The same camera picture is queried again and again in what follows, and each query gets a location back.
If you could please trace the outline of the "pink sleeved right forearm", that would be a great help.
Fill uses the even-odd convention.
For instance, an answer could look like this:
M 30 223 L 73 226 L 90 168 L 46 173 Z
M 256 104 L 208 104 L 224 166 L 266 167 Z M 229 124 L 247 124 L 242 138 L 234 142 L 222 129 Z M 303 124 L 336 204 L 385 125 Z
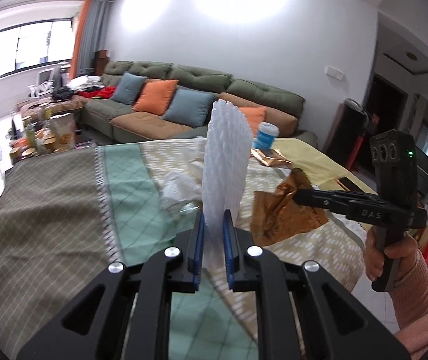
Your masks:
M 395 336 L 412 359 L 420 359 L 428 351 L 428 267 L 421 252 L 389 295 L 399 326 Z

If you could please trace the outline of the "person right hand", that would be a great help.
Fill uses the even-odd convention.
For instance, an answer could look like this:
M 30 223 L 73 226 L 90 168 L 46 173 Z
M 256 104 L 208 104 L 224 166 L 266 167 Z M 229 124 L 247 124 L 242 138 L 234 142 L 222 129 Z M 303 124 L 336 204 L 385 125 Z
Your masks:
M 381 252 L 376 248 L 376 227 L 368 230 L 365 250 L 364 265 L 367 277 L 374 281 L 380 277 L 385 267 L 385 259 L 391 258 L 399 261 L 397 281 L 401 281 L 416 266 L 418 244 L 410 235 L 405 236 L 400 242 L 385 247 Z

